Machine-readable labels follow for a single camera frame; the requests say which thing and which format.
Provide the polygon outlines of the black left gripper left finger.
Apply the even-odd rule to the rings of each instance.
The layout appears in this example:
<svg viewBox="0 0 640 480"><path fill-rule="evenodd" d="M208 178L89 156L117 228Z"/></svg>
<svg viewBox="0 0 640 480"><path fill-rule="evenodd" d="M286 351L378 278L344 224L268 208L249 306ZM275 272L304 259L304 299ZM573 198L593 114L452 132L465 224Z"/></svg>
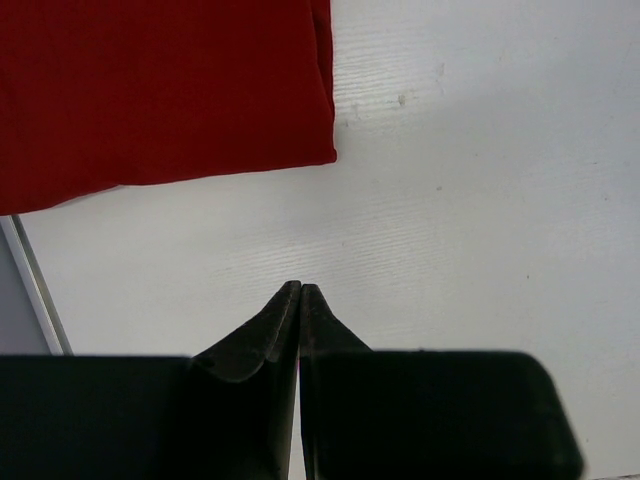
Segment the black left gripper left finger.
<svg viewBox="0 0 640 480"><path fill-rule="evenodd" d="M5 479L284 479L301 285L193 357L3 356Z"/></svg>

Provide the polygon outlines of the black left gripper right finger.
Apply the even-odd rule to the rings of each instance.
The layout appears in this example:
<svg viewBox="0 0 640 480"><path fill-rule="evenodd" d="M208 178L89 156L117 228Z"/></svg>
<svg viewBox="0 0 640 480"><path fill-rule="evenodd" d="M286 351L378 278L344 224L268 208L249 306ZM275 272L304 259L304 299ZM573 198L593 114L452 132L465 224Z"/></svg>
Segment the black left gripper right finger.
<svg viewBox="0 0 640 480"><path fill-rule="evenodd" d="M321 290L300 297L300 411L310 479L577 479L554 382L517 351L374 350Z"/></svg>

